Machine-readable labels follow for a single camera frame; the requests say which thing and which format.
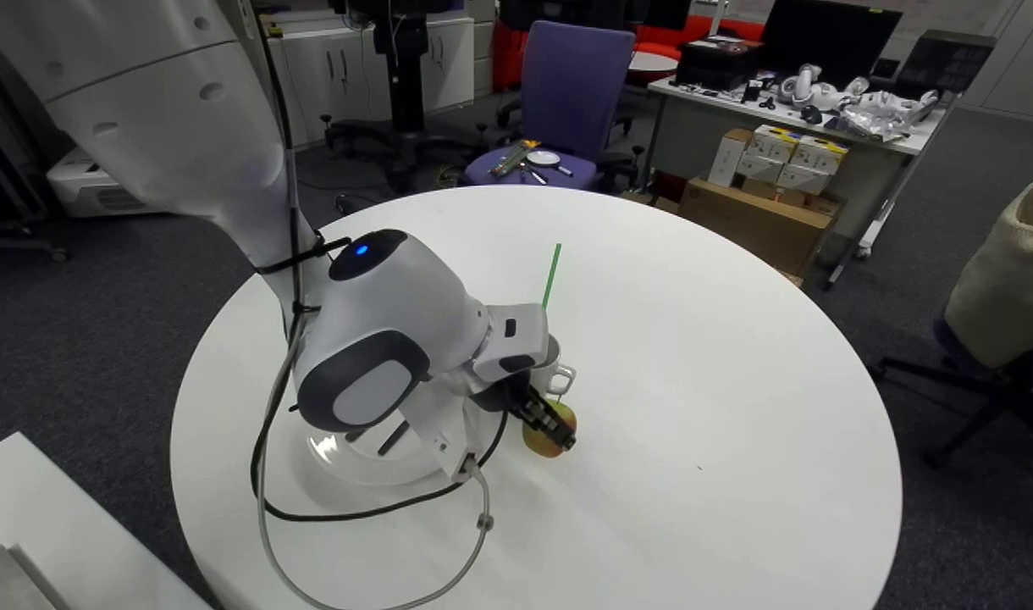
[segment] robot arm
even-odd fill
[[[0,0],[0,52],[151,206],[217,225],[256,267],[322,245],[295,212],[276,116],[213,0]],[[539,304],[485,310],[401,229],[361,236],[337,261],[305,258],[302,293],[291,267],[264,281],[286,320],[295,299],[320,310],[299,356],[305,420],[356,434],[401,410],[449,475],[471,451],[450,399],[555,358]]]

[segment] white cabinet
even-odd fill
[[[1033,122],[1033,0],[1003,31],[992,59],[969,92],[969,106]]]
[[[476,98],[476,20],[432,18],[432,52],[419,59],[424,113]],[[291,145],[322,142],[330,122],[390,119],[388,59],[373,31],[353,31],[334,15],[288,18],[270,42]]]

